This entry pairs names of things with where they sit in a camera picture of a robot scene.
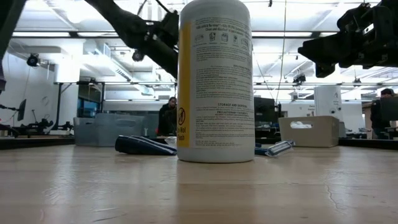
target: white plastic bottle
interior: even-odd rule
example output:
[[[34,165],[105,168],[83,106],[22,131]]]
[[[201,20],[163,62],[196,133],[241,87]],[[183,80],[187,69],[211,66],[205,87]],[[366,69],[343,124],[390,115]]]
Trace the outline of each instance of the white plastic bottle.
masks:
[[[194,0],[180,15],[177,154],[254,159],[250,14],[238,0]]]

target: ceiling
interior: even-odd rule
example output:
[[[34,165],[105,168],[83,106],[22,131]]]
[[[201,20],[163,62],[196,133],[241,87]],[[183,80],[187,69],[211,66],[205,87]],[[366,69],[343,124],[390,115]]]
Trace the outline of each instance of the ceiling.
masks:
[[[190,0],[161,0],[166,7],[181,11]],[[273,0],[272,7],[269,1],[241,0],[251,13],[253,32],[282,32],[294,31],[297,35],[303,32],[337,31],[337,20],[348,10],[358,7],[364,1],[360,0]],[[123,9],[137,13],[143,0],[115,0]],[[377,0],[366,0],[377,4]],[[144,5],[141,17],[143,19],[159,20],[165,12],[154,0],[148,0]],[[30,0],[27,1],[22,12],[16,31],[113,31],[110,24],[104,20],[90,5],[82,0]],[[72,43],[75,40],[58,39],[60,44]],[[19,40],[18,44],[38,44],[35,40]],[[107,44],[114,58],[128,72],[147,72],[148,76],[157,69],[163,76],[164,71],[149,58],[143,62],[133,62],[134,50],[127,48],[120,39],[96,39],[99,45]],[[355,76],[363,83],[377,83],[398,78],[398,70],[394,68],[375,67],[363,70],[355,66],[348,69],[337,69],[337,72],[326,79],[313,77],[313,63],[297,53],[297,49],[306,39],[253,39],[253,75],[255,82],[291,82],[293,76],[304,73],[308,82],[352,82]],[[377,90],[379,87],[361,88],[361,91]]]

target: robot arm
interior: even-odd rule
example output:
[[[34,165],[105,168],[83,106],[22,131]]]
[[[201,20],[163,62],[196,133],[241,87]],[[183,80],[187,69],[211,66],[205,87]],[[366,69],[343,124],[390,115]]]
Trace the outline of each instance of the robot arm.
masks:
[[[121,9],[113,0],[85,0],[92,5],[115,29],[120,39],[135,54],[150,57],[166,72],[177,78],[178,14],[168,12],[164,20],[147,25],[139,16]]]
[[[4,0],[0,7],[0,94],[6,89],[2,59],[26,0]]]
[[[382,0],[377,6],[362,3],[338,21],[339,32],[308,40],[298,52],[316,64],[316,76],[324,78],[341,68],[362,65],[398,67],[398,1]]]

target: cardboard box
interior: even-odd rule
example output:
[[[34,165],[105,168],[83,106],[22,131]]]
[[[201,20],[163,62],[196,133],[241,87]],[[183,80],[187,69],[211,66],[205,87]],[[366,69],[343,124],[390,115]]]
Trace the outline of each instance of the cardboard box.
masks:
[[[301,122],[306,128],[295,125],[297,122]],[[338,145],[340,121],[332,116],[279,118],[279,127],[282,140],[292,139],[298,147]]]

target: person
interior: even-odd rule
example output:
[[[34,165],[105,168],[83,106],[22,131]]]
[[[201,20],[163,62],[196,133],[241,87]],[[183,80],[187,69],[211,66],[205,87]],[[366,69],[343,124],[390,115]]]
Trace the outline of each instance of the person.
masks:
[[[174,111],[177,110],[177,99],[176,97],[171,97],[169,102],[162,106],[159,111],[159,125],[157,128],[158,136],[168,136],[174,133],[174,129],[177,128],[177,115],[175,119],[172,119],[171,116]]]
[[[394,96],[394,90],[386,88],[381,91],[381,98],[389,98]],[[373,133],[377,136],[377,139],[388,139],[384,133],[387,131],[386,128],[390,126],[390,121],[383,121],[381,116],[381,101],[376,100],[373,102],[371,107],[371,121]]]

